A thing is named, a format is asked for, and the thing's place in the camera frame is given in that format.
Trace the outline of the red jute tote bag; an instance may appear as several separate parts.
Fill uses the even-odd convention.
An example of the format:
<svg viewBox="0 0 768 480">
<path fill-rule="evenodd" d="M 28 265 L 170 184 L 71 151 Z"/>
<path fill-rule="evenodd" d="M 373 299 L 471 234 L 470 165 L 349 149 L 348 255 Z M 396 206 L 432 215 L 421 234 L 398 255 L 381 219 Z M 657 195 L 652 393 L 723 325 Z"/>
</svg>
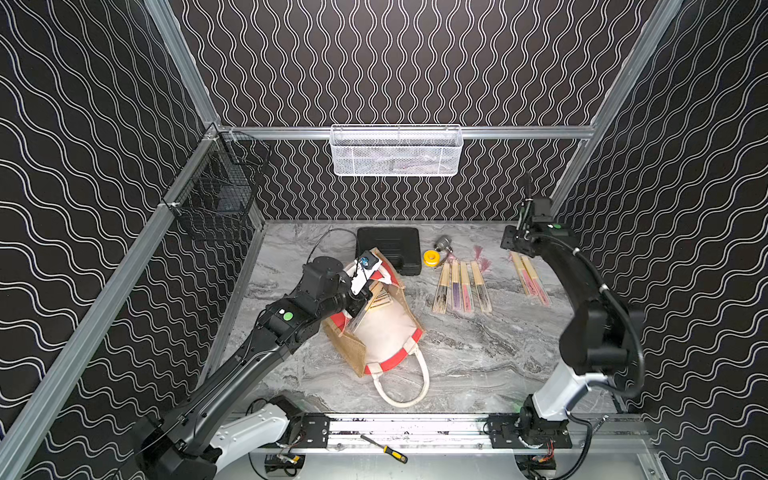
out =
<svg viewBox="0 0 768 480">
<path fill-rule="evenodd" d="M 370 280 L 371 292 L 386 288 L 393 298 L 387 306 L 350 314 L 335 313 L 322 322 L 322 329 L 337 352 L 360 377 L 368 375 L 380 397 L 389 405 L 406 409 L 417 405 L 427 395 L 430 375 L 419 348 L 425 330 L 409 308 L 405 285 L 396 269 L 376 249 L 370 250 L 381 260 L 379 270 Z M 381 384 L 384 373 L 398 367 L 408 357 L 416 358 L 421 369 L 422 386 L 417 396 L 408 401 L 391 398 Z"/>
</svg>

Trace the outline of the bamboo fan pink stripe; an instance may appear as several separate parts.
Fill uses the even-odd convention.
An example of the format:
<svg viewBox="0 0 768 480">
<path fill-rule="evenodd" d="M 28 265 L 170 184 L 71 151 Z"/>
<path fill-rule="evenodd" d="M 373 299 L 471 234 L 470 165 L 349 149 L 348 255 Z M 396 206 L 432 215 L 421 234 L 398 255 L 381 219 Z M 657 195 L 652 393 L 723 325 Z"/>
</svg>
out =
<svg viewBox="0 0 768 480">
<path fill-rule="evenodd" d="M 536 271 L 531 259 L 527 256 L 523 256 L 522 263 L 527 274 L 527 284 L 530 293 L 535 296 L 542 305 L 549 307 L 551 305 L 550 298 L 543 287 L 538 272 Z"/>
</svg>

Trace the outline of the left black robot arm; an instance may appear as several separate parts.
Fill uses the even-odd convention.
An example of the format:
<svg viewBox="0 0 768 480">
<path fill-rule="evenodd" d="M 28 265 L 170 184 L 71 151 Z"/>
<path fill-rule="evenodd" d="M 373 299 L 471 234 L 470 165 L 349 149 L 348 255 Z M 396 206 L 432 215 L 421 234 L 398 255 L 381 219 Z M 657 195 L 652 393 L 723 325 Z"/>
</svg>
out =
<svg viewBox="0 0 768 480">
<path fill-rule="evenodd" d="M 350 266 L 328 256 L 306 263 L 297 286 L 262 310 L 249 336 L 215 373 L 159 419 L 134 424 L 131 464 L 147 479 L 212 479 L 280 439 L 289 420 L 277 407 L 233 422 L 227 418 L 255 384 L 318 333 L 323 320 L 359 313 L 382 264 L 370 251 Z"/>
</svg>

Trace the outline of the bamboo fan floral white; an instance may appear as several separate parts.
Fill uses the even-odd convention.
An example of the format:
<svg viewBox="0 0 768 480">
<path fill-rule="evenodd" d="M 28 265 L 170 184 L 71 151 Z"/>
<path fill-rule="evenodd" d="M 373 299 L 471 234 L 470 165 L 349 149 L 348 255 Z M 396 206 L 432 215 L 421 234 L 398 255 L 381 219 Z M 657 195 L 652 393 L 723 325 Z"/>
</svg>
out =
<svg viewBox="0 0 768 480">
<path fill-rule="evenodd" d="M 435 314 L 445 314 L 448 308 L 449 286 L 451 285 L 451 263 L 446 262 L 442 265 L 439 281 L 434 295 L 432 312 Z"/>
</svg>

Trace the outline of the bamboo fan purple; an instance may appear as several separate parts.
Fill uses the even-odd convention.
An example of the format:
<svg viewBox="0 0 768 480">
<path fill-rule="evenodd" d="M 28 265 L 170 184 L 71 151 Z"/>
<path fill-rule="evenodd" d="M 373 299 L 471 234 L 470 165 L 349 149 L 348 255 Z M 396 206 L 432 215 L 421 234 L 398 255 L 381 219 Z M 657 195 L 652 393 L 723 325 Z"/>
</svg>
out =
<svg viewBox="0 0 768 480">
<path fill-rule="evenodd" d="M 460 262 L 453 260 L 451 262 L 451 302 L 452 309 L 460 312 L 463 308 Z"/>
</svg>

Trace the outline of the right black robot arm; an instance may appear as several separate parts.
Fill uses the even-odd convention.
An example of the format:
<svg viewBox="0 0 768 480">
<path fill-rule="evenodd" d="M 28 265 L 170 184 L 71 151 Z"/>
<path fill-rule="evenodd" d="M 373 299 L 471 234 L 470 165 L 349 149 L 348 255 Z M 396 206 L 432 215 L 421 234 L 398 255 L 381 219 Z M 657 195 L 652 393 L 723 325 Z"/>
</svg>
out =
<svg viewBox="0 0 768 480">
<path fill-rule="evenodd" d="M 575 233 L 557 222 L 552 201 L 528 197 L 505 227 L 501 247 L 539 257 L 556 274 L 573 308 L 559 338 L 560 360 L 545 384 L 529 395 L 509 431 L 528 448 L 568 446 L 566 430 L 576 404 L 601 389 L 634 398 L 646 372 L 639 327 L 642 312 L 628 307 L 578 245 Z"/>
</svg>

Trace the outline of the bamboo fan grey floral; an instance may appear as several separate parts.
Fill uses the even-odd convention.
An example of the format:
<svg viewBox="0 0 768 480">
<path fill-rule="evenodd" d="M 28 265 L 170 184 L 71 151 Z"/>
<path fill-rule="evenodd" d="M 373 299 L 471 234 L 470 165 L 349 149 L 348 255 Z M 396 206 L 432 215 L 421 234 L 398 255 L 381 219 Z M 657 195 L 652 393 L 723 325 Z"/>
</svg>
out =
<svg viewBox="0 0 768 480">
<path fill-rule="evenodd" d="M 474 245 L 473 250 L 474 259 L 470 262 L 470 268 L 477 293 L 478 305 L 483 313 L 490 314 L 493 311 L 493 307 L 484 274 L 489 269 L 491 262 L 484 257 L 482 246 Z"/>
</svg>

